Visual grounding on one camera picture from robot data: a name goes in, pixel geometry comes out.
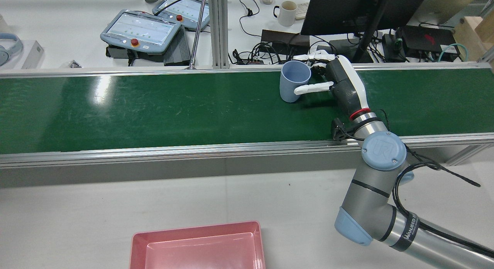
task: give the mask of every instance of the light blue joint cap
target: light blue joint cap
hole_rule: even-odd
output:
[[[335,221],[335,229],[342,236],[362,246],[369,246],[372,242],[372,237],[342,207]]]
[[[415,174],[413,174],[413,172],[407,172],[406,174],[404,174],[402,180],[400,181],[400,185],[409,183],[414,178],[415,178]]]
[[[362,144],[362,158],[374,169],[390,171],[403,164],[406,147],[397,135],[389,131],[379,131],[365,139]]]

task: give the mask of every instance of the pink plastic tray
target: pink plastic tray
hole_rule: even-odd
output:
[[[134,234],[130,269],[265,269],[258,222]]]

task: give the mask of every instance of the mug handle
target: mug handle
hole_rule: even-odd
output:
[[[277,15],[275,14],[275,9],[279,8],[279,5],[275,5],[274,9],[273,9],[273,15],[277,18]]]

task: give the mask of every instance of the green cable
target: green cable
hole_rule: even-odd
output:
[[[444,50],[439,55],[439,58],[437,59],[437,62],[440,62],[441,61],[441,58],[443,57],[443,54],[444,54],[444,52],[446,52],[446,50],[448,50],[451,46],[455,46],[455,45],[456,46],[463,47],[463,49],[465,49],[465,60],[468,61],[468,49],[466,49],[466,47],[463,44],[453,43],[453,44],[448,45],[448,47],[444,48]]]

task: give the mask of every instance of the touchscreen display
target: touchscreen display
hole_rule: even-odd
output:
[[[108,33],[161,46],[172,28],[172,24],[164,21],[145,19],[134,14],[122,14]]]
[[[171,3],[177,0],[166,0],[160,6],[159,9],[170,5]],[[171,7],[167,7],[165,10],[167,12],[171,12],[172,14],[180,14],[182,17],[186,19],[190,19],[192,21],[199,20],[199,10],[201,9],[201,3],[195,0],[181,0],[178,3],[173,4]],[[204,7],[203,13],[203,22],[210,14],[210,8],[208,5]]]

